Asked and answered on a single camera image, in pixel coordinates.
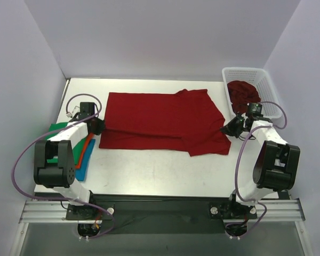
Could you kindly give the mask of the red t shirt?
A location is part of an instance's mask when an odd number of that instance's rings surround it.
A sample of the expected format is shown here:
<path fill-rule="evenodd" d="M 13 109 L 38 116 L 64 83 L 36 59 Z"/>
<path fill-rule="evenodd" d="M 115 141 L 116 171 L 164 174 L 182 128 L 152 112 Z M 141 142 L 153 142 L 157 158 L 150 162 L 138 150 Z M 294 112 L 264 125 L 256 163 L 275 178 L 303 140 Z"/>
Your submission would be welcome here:
<path fill-rule="evenodd" d="M 190 156 L 228 155 L 220 132 L 225 118 L 206 89 L 174 94 L 117 93 L 108 96 L 101 149 L 176 150 Z"/>

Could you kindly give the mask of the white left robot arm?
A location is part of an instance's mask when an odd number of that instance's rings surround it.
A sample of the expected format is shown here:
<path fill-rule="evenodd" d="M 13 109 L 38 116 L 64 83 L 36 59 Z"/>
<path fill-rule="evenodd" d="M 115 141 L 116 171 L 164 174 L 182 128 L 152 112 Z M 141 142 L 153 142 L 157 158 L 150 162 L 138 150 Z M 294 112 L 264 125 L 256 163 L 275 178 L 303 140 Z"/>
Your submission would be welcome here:
<path fill-rule="evenodd" d="M 100 134 L 105 122 L 98 118 L 93 102 L 82 102 L 79 112 L 57 134 L 35 143 L 34 182 L 53 189 L 77 205 L 78 213 L 86 220 L 94 218 L 97 206 L 90 190 L 75 178 L 74 147 L 91 134 Z"/>

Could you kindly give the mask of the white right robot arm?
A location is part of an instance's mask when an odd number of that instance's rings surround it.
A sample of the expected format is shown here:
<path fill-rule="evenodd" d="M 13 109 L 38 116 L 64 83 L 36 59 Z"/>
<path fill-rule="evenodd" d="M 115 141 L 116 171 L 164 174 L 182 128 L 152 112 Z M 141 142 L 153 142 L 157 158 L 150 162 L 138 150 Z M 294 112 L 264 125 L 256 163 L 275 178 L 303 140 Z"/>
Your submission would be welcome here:
<path fill-rule="evenodd" d="M 278 126 L 270 118 L 264 117 L 262 114 L 264 103 L 272 104 L 281 110 L 284 117 L 283 126 Z M 284 109 L 275 102 L 263 101 L 249 103 L 244 116 L 238 113 L 229 123 L 220 128 L 221 133 L 235 138 L 247 132 L 236 160 L 235 190 L 230 196 L 232 201 L 226 204 L 226 213 L 230 217 L 237 218 L 245 211 L 245 206 L 255 206 L 265 196 L 282 190 L 290 190 L 294 186 L 300 148 L 289 144 L 278 134 L 278 130 L 286 127 L 287 115 Z M 240 188 L 238 173 L 241 158 L 246 143 L 252 137 L 259 143 L 261 149 L 253 168 L 252 179 L 246 186 Z"/>

